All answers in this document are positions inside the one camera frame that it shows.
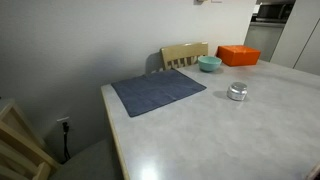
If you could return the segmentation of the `black microwave oven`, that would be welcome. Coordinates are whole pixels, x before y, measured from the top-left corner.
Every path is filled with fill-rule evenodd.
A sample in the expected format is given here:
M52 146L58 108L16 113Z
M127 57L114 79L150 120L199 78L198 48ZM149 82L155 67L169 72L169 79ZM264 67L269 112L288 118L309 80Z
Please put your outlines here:
M293 3L262 3L258 10L256 20L261 22L286 23L289 19Z

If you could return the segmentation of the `grey kitchen counter cabinet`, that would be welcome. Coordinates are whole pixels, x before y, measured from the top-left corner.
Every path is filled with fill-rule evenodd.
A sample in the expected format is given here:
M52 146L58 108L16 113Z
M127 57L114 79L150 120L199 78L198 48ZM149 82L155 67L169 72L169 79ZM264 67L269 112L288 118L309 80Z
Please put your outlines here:
M251 22L244 45L260 50L259 59L269 62L283 30L283 24Z

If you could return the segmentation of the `white wall outlet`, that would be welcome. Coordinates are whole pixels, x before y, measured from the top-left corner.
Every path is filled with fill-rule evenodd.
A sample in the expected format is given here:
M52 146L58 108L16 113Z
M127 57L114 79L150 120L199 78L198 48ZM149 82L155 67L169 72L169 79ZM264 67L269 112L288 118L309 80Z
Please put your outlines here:
M67 123L69 127L69 131L72 130L72 121L69 116L57 119L56 122L62 127L64 123Z

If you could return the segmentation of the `dark blue cloth mat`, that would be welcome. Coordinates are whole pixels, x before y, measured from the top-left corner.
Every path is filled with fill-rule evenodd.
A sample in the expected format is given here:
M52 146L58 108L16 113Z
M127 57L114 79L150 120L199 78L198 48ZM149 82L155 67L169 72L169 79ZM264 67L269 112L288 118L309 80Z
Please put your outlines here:
M177 70L142 75L111 86L130 117L136 117L181 100L206 87Z

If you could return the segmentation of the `silver tin lid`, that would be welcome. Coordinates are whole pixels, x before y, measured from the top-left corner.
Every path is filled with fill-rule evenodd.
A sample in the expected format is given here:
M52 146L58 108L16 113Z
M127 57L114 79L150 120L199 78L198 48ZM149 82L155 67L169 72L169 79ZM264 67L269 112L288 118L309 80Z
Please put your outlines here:
M242 82L233 82L231 84L231 88L237 91L245 91L247 89L247 85Z

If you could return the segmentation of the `orange box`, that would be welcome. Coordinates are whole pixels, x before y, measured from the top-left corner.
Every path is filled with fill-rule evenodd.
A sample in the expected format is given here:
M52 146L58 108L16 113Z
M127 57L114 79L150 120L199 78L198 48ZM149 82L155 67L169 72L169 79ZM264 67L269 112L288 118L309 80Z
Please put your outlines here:
M244 45L219 46L217 56L228 66L255 65L261 52Z

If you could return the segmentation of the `green bowl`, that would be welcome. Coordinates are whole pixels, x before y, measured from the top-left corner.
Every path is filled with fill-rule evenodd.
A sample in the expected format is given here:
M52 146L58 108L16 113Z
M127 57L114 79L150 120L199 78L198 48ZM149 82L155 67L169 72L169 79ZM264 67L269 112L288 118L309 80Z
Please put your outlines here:
M216 56L201 56L198 58L198 65L202 71L213 72L221 65L222 60Z

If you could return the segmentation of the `silver candle tin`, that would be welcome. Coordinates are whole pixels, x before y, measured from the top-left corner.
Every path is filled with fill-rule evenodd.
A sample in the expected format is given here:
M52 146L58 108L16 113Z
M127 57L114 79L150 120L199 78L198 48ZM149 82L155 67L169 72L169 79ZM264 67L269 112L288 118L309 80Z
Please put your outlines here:
M246 96L247 96L247 91L246 90L236 90L236 89L233 89L233 88L229 88L227 90L227 96L232 99L232 100L235 100L235 101L243 101Z

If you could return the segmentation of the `wooden chair front left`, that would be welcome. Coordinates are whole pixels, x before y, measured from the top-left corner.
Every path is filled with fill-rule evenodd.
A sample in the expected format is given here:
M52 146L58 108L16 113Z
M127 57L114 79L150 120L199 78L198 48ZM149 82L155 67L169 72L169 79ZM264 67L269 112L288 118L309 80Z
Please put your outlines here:
M0 180L48 180L61 167L13 99L0 100Z

